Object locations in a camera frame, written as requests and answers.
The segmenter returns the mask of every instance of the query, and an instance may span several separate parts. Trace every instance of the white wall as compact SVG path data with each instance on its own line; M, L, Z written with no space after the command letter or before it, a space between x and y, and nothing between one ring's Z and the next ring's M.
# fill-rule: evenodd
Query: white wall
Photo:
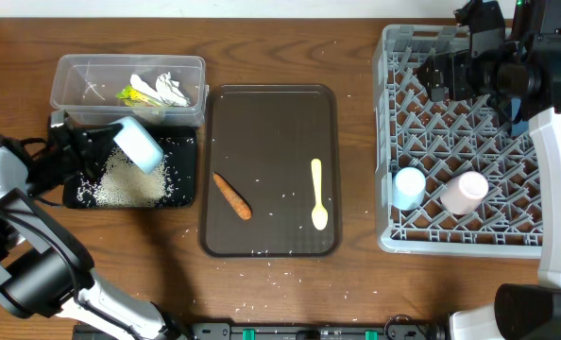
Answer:
M465 0L0 0L0 17L449 18ZM500 0L511 18L516 0Z

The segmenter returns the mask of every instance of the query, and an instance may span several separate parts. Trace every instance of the black tray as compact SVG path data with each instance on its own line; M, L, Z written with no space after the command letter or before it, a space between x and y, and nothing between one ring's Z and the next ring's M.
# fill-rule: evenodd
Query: black tray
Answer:
M171 197L162 198L155 204L156 208L184 207L190 205L195 198L196 183L196 132L191 127L147 127L146 130L157 141L167 156L170 167L171 182L177 190ZM71 209L115 209L145 207L99 207L95 199L84 194L83 201L77 199L77 191L81 185L80 175L66 181L62 194L62 204Z
M341 238L332 91L322 85L226 85L210 95L208 108L199 233L203 249L214 257L332 253ZM323 230L312 222L315 158L322 161L323 204L329 213ZM250 220L234 212L213 182L213 172L246 200Z

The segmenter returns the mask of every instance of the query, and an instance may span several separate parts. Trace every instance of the spoon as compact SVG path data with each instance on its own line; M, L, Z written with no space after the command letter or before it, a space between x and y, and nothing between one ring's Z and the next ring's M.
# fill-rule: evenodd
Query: spoon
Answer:
M327 210L322 206L322 164L319 159L312 160L312 182L314 183L314 197L316 204L312 209L312 222L318 230L327 227L329 215Z

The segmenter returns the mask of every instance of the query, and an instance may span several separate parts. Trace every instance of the metal grid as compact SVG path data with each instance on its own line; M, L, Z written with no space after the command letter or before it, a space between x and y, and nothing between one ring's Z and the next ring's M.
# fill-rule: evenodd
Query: metal grid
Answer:
M404 28L396 28L402 38L409 36ZM421 51L425 42L412 41L435 39L450 48L450 36L454 38L456 30L435 30L441 32L435 38L411 33L411 41L402 44L402 51L385 50L377 63L378 75L384 77L377 83L383 88L376 91L380 246L395 252L538 257L543 228L532 140L527 135L511 138L508 126L500 126L495 112L486 106L486 96L461 102L428 100L414 72L435 53L434 46L428 43L428 51L415 53L414 48ZM396 49L400 44L382 46L388 45ZM420 208L399 211L383 194L391 195L391 175L406 166L424 173L426 195ZM453 215L439 197L446 190L445 183L469 170L488 179L489 193L475 212Z

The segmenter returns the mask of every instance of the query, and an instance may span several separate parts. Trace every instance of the orange carrot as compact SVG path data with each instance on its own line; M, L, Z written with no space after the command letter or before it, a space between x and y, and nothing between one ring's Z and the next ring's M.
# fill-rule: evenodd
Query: orange carrot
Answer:
M228 203L230 203L236 214L238 214L239 217L241 217L245 221L250 219L251 209L245 203L245 201L238 194L236 194L234 190L232 190L228 183L216 173L213 173L213 181L215 181L215 184L220 189L222 195L224 195Z

